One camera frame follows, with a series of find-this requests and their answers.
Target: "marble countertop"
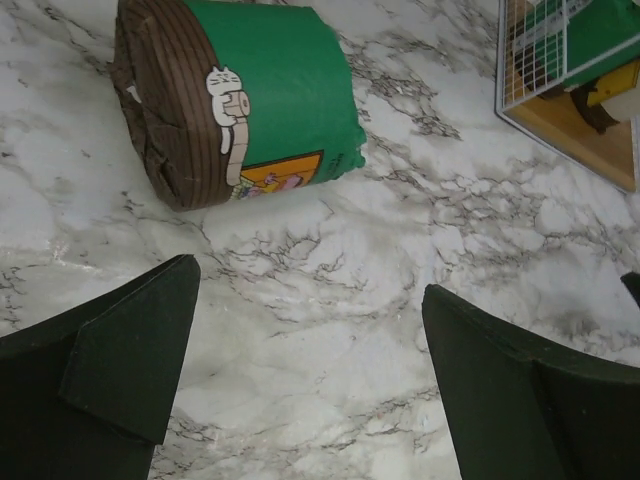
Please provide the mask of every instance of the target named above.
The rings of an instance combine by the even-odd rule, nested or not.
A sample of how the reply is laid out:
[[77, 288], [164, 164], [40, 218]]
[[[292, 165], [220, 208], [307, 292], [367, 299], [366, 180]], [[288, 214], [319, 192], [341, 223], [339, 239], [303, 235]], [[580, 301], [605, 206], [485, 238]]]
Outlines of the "marble countertop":
[[460, 478], [428, 283], [640, 365], [619, 282], [640, 270], [640, 197], [494, 115], [496, 0], [290, 1], [342, 36], [368, 164], [188, 214], [156, 200], [105, 73], [115, 3], [0, 0], [0, 335], [195, 254], [152, 479]]

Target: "white cartoon cat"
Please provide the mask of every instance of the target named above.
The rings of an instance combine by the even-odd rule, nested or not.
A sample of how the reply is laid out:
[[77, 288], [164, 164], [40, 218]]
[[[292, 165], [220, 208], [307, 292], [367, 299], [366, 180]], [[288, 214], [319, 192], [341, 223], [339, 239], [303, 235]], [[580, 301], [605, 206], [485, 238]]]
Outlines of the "white cartoon cat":
[[216, 123], [222, 130], [220, 153], [229, 155], [227, 166], [227, 183], [240, 183], [242, 162], [249, 144], [249, 97], [242, 90], [242, 81], [237, 73], [224, 67], [220, 70], [213, 67], [207, 75], [207, 90], [211, 94], [211, 108]]
[[236, 117], [225, 112], [225, 103], [231, 101], [230, 92], [242, 90], [242, 81], [237, 73], [224, 67], [219, 70], [213, 67], [213, 70], [207, 75], [207, 90], [213, 97], [211, 99], [211, 107], [213, 108], [213, 116], [216, 123], [222, 128], [222, 146], [220, 152], [225, 155], [229, 153], [231, 148], [231, 128], [236, 124]]

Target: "white wire grid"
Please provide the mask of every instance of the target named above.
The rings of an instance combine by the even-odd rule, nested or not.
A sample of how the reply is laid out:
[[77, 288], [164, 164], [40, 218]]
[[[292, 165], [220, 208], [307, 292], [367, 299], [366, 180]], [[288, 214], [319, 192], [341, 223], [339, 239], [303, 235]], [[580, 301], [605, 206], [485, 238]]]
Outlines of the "white wire grid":
[[588, 2], [542, 0], [535, 6], [527, 0], [502, 2], [502, 108], [526, 102], [562, 82], [567, 74], [569, 12]]
[[[500, 116], [500, 118], [517, 128], [524, 134], [538, 141], [558, 155], [575, 161], [576, 164], [588, 170], [588, 167], [583, 165], [581, 162], [576, 161], [576, 159], [574, 159], [571, 155], [568, 155], [566, 152], [563, 152], [554, 145], [538, 137], [529, 129], [507, 115], [507, 111], [509, 109], [523, 102], [526, 102], [527, 100], [540, 95], [541, 93], [548, 91], [556, 85], [561, 84], [562, 81], [568, 76], [579, 73], [580, 71], [591, 67], [596, 62], [600, 62], [608, 56], [615, 55], [620, 50], [627, 48], [628, 46], [633, 45], [637, 42], [640, 42], [640, 33], [638, 33], [638, 35], [635, 35], [633, 38], [630, 38], [626, 42], [621, 43], [617, 47], [599, 55], [588, 63], [585, 63], [584, 65], [581, 65], [580, 67], [568, 72], [567, 55], [565, 53], [567, 52], [567, 26], [570, 19], [568, 11], [574, 13], [576, 11], [575, 7], [572, 6], [572, 3], [575, 2], [572, 0], [500, 0], [500, 16], [498, 24], [498, 72], [496, 78], [496, 113], [498, 114], [498, 116]], [[561, 8], [561, 18], [563, 20], [562, 28], [559, 31], [554, 31], [549, 27], [549, 23], [546, 23], [544, 27], [538, 27], [538, 22], [540, 21], [540, 19], [546, 18], [550, 12], [554, 12], [555, 10], [553, 9], [553, 7], [557, 7], [558, 4], [560, 4]], [[518, 22], [525, 19], [527, 15], [530, 15], [532, 12], [534, 14], [529, 17], [529, 21], [525, 21], [523, 23], [523, 26], [517, 29], [516, 25], [518, 25]], [[526, 81], [520, 78], [519, 74], [517, 73], [517, 49], [514, 49], [514, 40], [517, 37], [517, 35], [514, 34], [516, 32], [518, 35], [526, 33], [526, 30], [531, 30], [529, 36], [522, 37], [523, 40], [520, 43], [516, 43], [515, 46], [519, 47], [521, 45], [527, 44], [527, 41], [530, 44], [531, 41], [533, 41], [534, 44], [538, 43], [539, 45], [542, 45], [542, 48], [538, 47], [534, 49], [533, 55], [529, 54], [528, 58], [525, 58], [526, 55], [523, 54], [521, 56], [521, 67], [526, 66], [527, 61], [531, 64], [535, 64], [536, 58], [547, 60], [545, 62], [539, 63], [539, 65], [542, 65], [542, 68], [539, 69], [538, 74], [530, 76], [530, 80], [535, 81], [535, 79], [539, 79], [539, 83], [537, 84], [537, 86], [534, 82], [533, 89], [531, 90], [527, 88], [525, 84]], [[540, 43], [539, 41], [536, 42], [537, 40], [543, 39], [544, 42], [542, 43]], [[561, 73], [558, 78], [552, 78], [550, 76], [550, 74], [554, 74], [558, 71], [560, 71]], [[636, 175], [636, 185], [640, 185], [640, 116], [632, 119], [631, 134], [633, 142], [633, 162]]]

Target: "black plastic piece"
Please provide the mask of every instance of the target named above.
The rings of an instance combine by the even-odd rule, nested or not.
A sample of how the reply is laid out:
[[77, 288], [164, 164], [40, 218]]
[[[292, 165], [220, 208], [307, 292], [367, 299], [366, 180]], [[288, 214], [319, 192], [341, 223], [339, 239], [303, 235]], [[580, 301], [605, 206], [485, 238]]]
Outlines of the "black plastic piece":
[[636, 305], [640, 307], [640, 275], [635, 272], [630, 272], [623, 275], [621, 280], [622, 283], [624, 283], [624, 286], [627, 287], [628, 292], [636, 301]]
[[146, 480], [199, 282], [196, 260], [178, 256], [0, 338], [0, 478]]
[[528, 332], [440, 286], [422, 307], [464, 480], [640, 478], [640, 369]]
[[582, 119], [600, 135], [604, 135], [609, 127], [617, 125], [619, 122], [611, 117], [602, 105], [589, 106], [589, 94], [597, 90], [595, 79], [585, 83], [571, 91], [571, 100], [578, 110]]

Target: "green paper wrapper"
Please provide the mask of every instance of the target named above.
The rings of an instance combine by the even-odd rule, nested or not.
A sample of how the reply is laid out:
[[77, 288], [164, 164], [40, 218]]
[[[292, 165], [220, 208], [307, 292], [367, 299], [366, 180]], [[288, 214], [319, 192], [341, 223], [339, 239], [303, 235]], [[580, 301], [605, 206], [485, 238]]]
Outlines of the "green paper wrapper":
[[120, 0], [112, 79], [151, 183], [176, 210], [364, 165], [351, 72], [310, 8]]

